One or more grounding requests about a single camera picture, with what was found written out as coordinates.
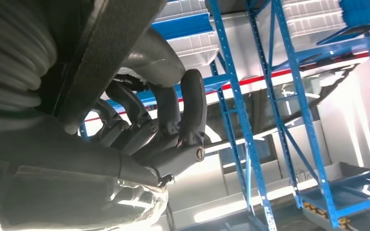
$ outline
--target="blue metal shelving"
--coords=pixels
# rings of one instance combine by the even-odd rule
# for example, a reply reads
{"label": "blue metal shelving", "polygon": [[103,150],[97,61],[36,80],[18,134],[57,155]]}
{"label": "blue metal shelving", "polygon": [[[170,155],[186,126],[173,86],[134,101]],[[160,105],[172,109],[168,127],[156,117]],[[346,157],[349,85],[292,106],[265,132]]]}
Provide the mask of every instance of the blue metal shelving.
{"label": "blue metal shelving", "polygon": [[[272,110],[275,116],[275,121],[280,136],[280,141],[285,155],[286,164],[290,170],[291,184],[294,188],[295,200],[298,208],[303,206],[303,201],[307,201],[319,208],[325,209],[328,212],[331,225],[334,228],[339,227],[338,219],[342,216],[355,213],[357,211],[367,209],[370,207],[370,193],[366,194],[364,187],[370,187],[370,172],[360,174],[353,178],[343,179],[337,182],[329,183],[327,180],[326,171],[320,155],[320,149],[317,142],[316,133],[313,126],[313,119],[310,113],[310,109],[307,103],[307,99],[304,92],[302,79],[299,72],[299,67],[304,64],[315,63],[318,60],[326,58],[339,57],[344,54],[355,53],[360,51],[369,51],[370,54],[370,35],[369,33],[365,38],[359,38],[355,40],[341,41],[338,43],[316,47],[314,49],[296,52],[291,42],[286,18],[282,9],[281,0],[269,0],[266,5],[271,2],[271,21],[270,21],[270,47],[269,56],[266,60],[262,42],[260,40],[259,30],[255,21],[256,15],[261,11],[254,11],[250,6],[254,5],[254,0],[246,0],[246,6],[248,8],[248,16],[250,18],[251,27],[253,30],[253,36],[256,42],[258,55],[261,61],[261,66],[264,73],[264,78],[267,84],[267,91],[272,104]],[[288,60],[277,66],[272,66],[273,60],[273,46],[274,46],[274,30],[275,20],[278,20],[280,31],[283,39],[283,43],[286,49]],[[295,96],[298,99],[305,129],[307,132],[308,140],[310,143],[311,151],[317,168],[317,175],[309,165],[308,161],[304,157],[300,148],[297,146],[293,137],[283,124],[283,120],[278,112],[277,101],[282,99],[276,99],[273,84],[271,81],[271,73],[273,71],[290,68],[293,75],[293,82],[296,88]],[[297,180],[295,171],[291,162],[291,155],[287,146],[287,138],[291,141],[294,148],[297,150],[299,156],[303,160],[304,164],[308,168],[310,174],[318,182],[318,189],[300,192],[297,189]]]}
{"label": "blue metal shelving", "polygon": [[[240,90],[240,85],[238,81],[238,77],[236,75],[235,66],[233,63],[232,55],[229,48],[229,43],[227,41],[225,27],[222,21],[221,12],[218,6],[217,0],[210,0],[211,3],[211,11],[213,14],[214,23],[216,26],[216,32],[218,33],[220,45],[222,48],[223,56],[219,55],[218,59],[223,66],[223,69],[225,72],[230,76],[230,84],[232,87],[232,92],[234,95],[235,100],[235,106],[236,111],[230,111],[228,110],[226,106],[225,97],[223,95],[223,90],[221,88],[218,89],[218,98],[219,98],[219,104],[222,111],[222,115],[225,122],[225,128],[226,132],[228,134],[228,138],[230,140],[231,148],[233,151],[233,155],[235,158],[235,164],[236,164],[236,170],[238,173],[238,178],[242,187],[242,192],[244,195],[244,198],[247,203],[247,210],[249,212],[251,220],[254,221],[256,226],[261,230],[271,230],[275,231],[276,229],[276,223],[273,218],[273,212],[270,205],[270,201],[267,198],[267,190],[266,190],[266,184],[264,181],[263,173],[260,167],[260,161],[259,157],[256,151],[256,148],[254,146],[253,141],[253,133],[251,131],[251,126],[249,123],[249,116],[246,112],[246,108],[243,101],[242,92]],[[214,61],[211,64],[211,71],[213,74],[213,77],[218,77],[218,71],[216,68],[216,62]],[[247,149],[247,156],[246,156],[246,177],[243,174],[243,168],[240,163],[239,159],[239,153],[236,147],[236,139],[233,132],[232,124],[230,121],[229,114],[230,113],[237,113],[239,117],[240,127],[243,132],[243,137],[245,139],[246,149]],[[266,225],[264,225],[259,219],[257,219],[254,216],[254,211],[251,206],[251,168],[249,167],[251,165],[253,169],[253,174],[256,179],[257,188],[259,191],[259,196],[261,197],[261,204],[264,209],[264,214],[266,217]]]}

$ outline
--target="blue crate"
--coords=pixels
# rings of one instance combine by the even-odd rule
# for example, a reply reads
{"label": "blue crate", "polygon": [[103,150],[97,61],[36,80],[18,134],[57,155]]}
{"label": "blue crate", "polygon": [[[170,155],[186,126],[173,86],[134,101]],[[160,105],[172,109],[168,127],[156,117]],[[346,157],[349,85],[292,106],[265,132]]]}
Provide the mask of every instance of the blue crate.
{"label": "blue crate", "polygon": [[370,0],[341,0],[340,6],[343,11],[370,8]]}
{"label": "blue crate", "polygon": [[370,25],[370,7],[343,11],[343,19],[349,27]]}

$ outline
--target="plastic storage bin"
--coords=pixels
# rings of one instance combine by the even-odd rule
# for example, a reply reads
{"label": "plastic storage bin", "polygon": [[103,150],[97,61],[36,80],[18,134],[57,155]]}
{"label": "plastic storage bin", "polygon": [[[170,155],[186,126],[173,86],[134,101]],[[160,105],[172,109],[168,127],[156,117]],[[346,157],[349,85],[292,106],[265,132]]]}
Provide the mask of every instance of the plastic storage bin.
{"label": "plastic storage bin", "polygon": [[155,19],[155,22],[171,20],[174,18],[208,13],[203,0],[178,0],[167,2],[164,9]]}
{"label": "plastic storage bin", "polygon": [[219,52],[216,33],[204,33],[168,40],[186,69],[209,65]]}
{"label": "plastic storage bin", "polygon": [[370,7],[343,12],[343,19],[350,27],[370,25]]}
{"label": "plastic storage bin", "polygon": [[[316,43],[346,27],[339,0],[284,0],[283,11],[296,51],[314,48]],[[260,37],[268,57],[271,3],[257,16]],[[273,65],[286,61],[278,21],[275,21]]]}
{"label": "plastic storage bin", "polygon": [[365,9],[370,7],[370,0],[341,0],[340,6],[343,11]]}
{"label": "plastic storage bin", "polygon": [[[155,22],[207,13],[204,0],[171,1],[165,5]],[[216,33],[213,32],[168,40],[186,69],[209,65],[219,51],[216,42]]]}

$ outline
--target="red stripe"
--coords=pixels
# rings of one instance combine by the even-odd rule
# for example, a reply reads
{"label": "red stripe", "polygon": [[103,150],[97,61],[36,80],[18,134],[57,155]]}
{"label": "red stripe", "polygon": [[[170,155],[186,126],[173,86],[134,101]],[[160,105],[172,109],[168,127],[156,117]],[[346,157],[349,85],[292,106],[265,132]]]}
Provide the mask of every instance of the red stripe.
{"label": "red stripe", "polygon": [[[368,52],[364,52],[364,53],[359,53],[359,54],[356,54],[355,57],[353,59],[359,59],[359,58],[365,58],[365,57],[368,57],[369,54]],[[278,76],[282,76],[282,75],[286,75],[286,74],[290,74],[291,73],[291,69],[287,69],[287,70],[282,70],[282,71],[278,71],[278,72],[274,72],[272,73],[272,78],[274,77],[278,77]],[[243,86],[243,85],[246,85],[246,84],[251,84],[251,83],[254,83],[254,82],[258,82],[258,81],[261,81],[261,80],[264,80],[264,76],[256,76],[256,77],[251,77],[251,78],[248,78],[248,79],[244,79],[244,80],[241,80],[239,81],[239,85],[240,86]],[[230,84],[225,84],[222,86],[222,89],[223,90],[227,90],[227,89],[231,89],[232,87],[230,86]],[[208,93],[206,93],[207,95],[208,94],[212,94],[212,93],[216,93],[216,91],[210,91]],[[178,100],[178,102],[183,102],[184,100],[182,98],[180,98]],[[85,120],[84,122],[89,122],[89,121],[93,121],[93,120],[98,120],[100,119],[99,117],[97,118],[92,118],[92,119],[87,119]]]}

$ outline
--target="perforated steel upright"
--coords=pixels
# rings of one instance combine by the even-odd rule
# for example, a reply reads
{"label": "perforated steel upright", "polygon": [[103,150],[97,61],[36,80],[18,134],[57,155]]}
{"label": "perforated steel upright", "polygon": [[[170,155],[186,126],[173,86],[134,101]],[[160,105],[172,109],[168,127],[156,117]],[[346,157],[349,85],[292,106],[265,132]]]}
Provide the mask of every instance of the perforated steel upright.
{"label": "perforated steel upright", "polygon": [[[320,59],[326,59],[326,58],[334,58],[339,57],[340,55],[344,55],[348,53],[349,51],[369,51],[370,53],[370,34],[367,33],[367,36],[365,38],[357,38],[354,40],[345,40],[340,41],[335,44],[330,44],[323,47],[315,47],[313,49],[305,50],[296,52],[294,50],[294,46],[292,44],[290,33],[288,29],[288,25],[286,22],[286,18],[284,15],[284,11],[282,8],[282,0],[268,0],[265,2],[265,4],[258,10],[254,11],[253,7],[255,6],[256,0],[245,0],[246,7],[248,8],[248,16],[250,19],[251,27],[253,30],[253,37],[255,39],[259,59],[261,61],[261,66],[264,73],[264,78],[267,84],[267,91],[269,95],[269,99],[272,105],[273,114],[275,116],[276,125],[278,128],[278,133],[280,137],[280,141],[283,148],[283,153],[286,159],[287,168],[289,170],[290,178],[291,178],[291,184],[294,188],[294,197],[297,203],[297,206],[300,208],[302,207],[302,201],[307,201],[312,203],[313,205],[316,205],[317,207],[321,209],[325,209],[328,212],[328,217],[330,219],[331,225],[333,228],[339,227],[340,223],[338,221],[339,217],[345,216],[357,211],[360,211],[365,208],[370,207],[370,197],[365,196],[357,191],[356,189],[350,188],[348,185],[345,185],[347,182],[354,182],[353,179],[348,180],[342,180],[340,182],[336,182],[335,184],[332,184],[331,187],[334,187],[334,192],[338,192],[341,189],[350,189],[354,195],[362,195],[363,200],[359,200],[357,202],[353,202],[352,204],[349,203],[345,206],[340,206],[340,209],[336,208],[336,204],[334,203],[332,191],[330,189],[329,182],[327,180],[326,171],[324,168],[324,164],[321,158],[320,154],[320,148],[318,146],[317,136],[316,132],[313,126],[313,119],[312,114],[310,112],[310,108],[308,106],[307,98],[305,96],[305,91],[302,83],[302,79],[299,72],[299,66],[301,64],[308,64],[308,62],[316,62],[315,59],[311,59],[309,57],[311,56],[320,56]],[[263,45],[260,39],[259,29],[257,27],[257,23],[255,21],[255,17],[257,16],[260,11],[271,3],[271,18],[270,18],[270,46],[269,46],[269,56],[268,60],[266,60]],[[277,66],[273,66],[273,46],[274,46],[274,31],[275,31],[275,20],[278,20],[278,24],[281,31],[282,40],[284,43],[284,47],[286,50],[287,58],[288,60],[282,64],[279,64]],[[296,94],[292,96],[288,96],[285,98],[277,99],[275,97],[275,92],[271,80],[271,74],[272,71],[279,69],[281,67],[290,67],[291,74],[293,76],[293,83],[296,89]],[[287,130],[286,126],[283,123],[283,120],[280,116],[280,113],[278,111],[278,105],[277,102],[282,100],[287,100],[287,98],[290,97],[297,97],[297,100],[300,105],[304,126],[307,132],[308,140],[310,143],[311,151],[313,154],[314,162],[317,169],[317,174],[315,174],[314,170],[311,168],[310,164],[308,163],[307,159],[305,158],[304,154],[298,147],[297,143],[294,141],[292,135]],[[314,179],[318,182],[318,187],[320,191],[318,193],[320,194],[320,197],[322,197],[320,200],[323,201],[320,203],[320,200],[313,200],[314,195],[317,194],[315,191],[306,192],[306,194],[303,194],[298,191],[297,187],[297,179],[295,176],[295,171],[293,168],[293,164],[291,162],[291,156],[290,151],[287,146],[287,138],[291,141],[293,147],[296,149],[298,155],[301,157],[302,161],[304,162],[304,165],[307,167],[307,170],[310,172],[310,174],[313,176]],[[360,174],[357,176],[356,179],[359,179],[358,182],[360,183],[370,183],[369,179],[366,178],[366,174]]]}
{"label": "perforated steel upright", "polygon": [[[223,24],[223,21],[222,21],[221,12],[220,12],[217,0],[210,0],[210,3],[211,3],[211,11],[212,11],[213,18],[214,18],[214,23],[215,23],[215,26],[216,26],[216,32],[218,33],[218,38],[219,38],[219,41],[220,41],[220,44],[221,44],[222,52],[224,54],[224,58],[221,59],[221,56],[219,56],[219,60],[222,64],[224,70],[226,71],[226,73],[228,75],[230,75],[230,84],[232,86],[232,92],[233,92],[234,100],[235,100],[236,109],[229,111],[227,106],[226,106],[226,101],[225,101],[225,97],[223,95],[223,91],[222,91],[222,89],[218,89],[219,103],[220,103],[222,114],[223,114],[223,117],[224,117],[225,127],[226,127],[226,131],[227,131],[227,134],[228,134],[228,137],[229,137],[231,148],[232,148],[233,153],[234,153],[235,163],[236,163],[237,171],[238,171],[238,176],[239,176],[240,183],[242,185],[242,191],[243,191],[245,200],[247,202],[248,210],[251,211],[251,215],[252,215],[251,217],[255,221],[255,223],[259,226],[259,228],[269,229],[271,231],[275,231],[276,230],[276,224],[275,224],[275,221],[274,221],[274,218],[273,218],[273,212],[272,212],[272,208],[271,208],[271,205],[270,205],[270,201],[267,198],[266,184],[264,182],[263,173],[262,173],[262,170],[261,170],[261,167],[260,167],[259,157],[257,155],[256,148],[254,146],[253,133],[252,133],[251,126],[250,126],[250,123],[249,123],[249,116],[246,112],[246,107],[244,105],[243,96],[242,96],[242,93],[240,91],[240,85],[239,85],[238,77],[236,75],[236,70],[235,70],[232,55],[231,55],[231,52],[230,52],[229,43],[227,41],[225,27],[224,27],[224,24]],[[212,74],[214,76],[218,75],[215,62],[211,64],[211,70],[212,70]],[[257,188],[258,188],[258,191],[259,191],[259,196],[262,200],[262,206],[264,208],[264,214],[265,214],[265,217],[266,217],[267,228],[265,228],[264,225],[262,225],[261,222],[258,219],[255,218],[254,213],[253,213],[253,209],[251,207],[251,203],[250,203],[250,201],[251,201],[250,167],[248,165],[246,167],[247,174],[246,174],[246,179],[245,179],[245,177],[243,175],[239,155],[238,155],[238,152],[237,152],[237,148],[236,148],[236,141],[235,141],[235,136],[234,136],[233,129],[232,129],[232,124],[231,124],[231,121],[230,121],[230,118],[229,118],[229,113],[234,113],[234,112],[236,112],[238,117],[239,117],[240,127],[241,127],[242,132],[243,132],[243,137],[244,137],[245,142],[246,142],[246,149],[247,149],[247,153],[248,153],[247,157],[246,157],[247,158],[247,163],[251,163],[251,166],[253,168],[253,174],[254,174],[255,179],[256,179]]]}

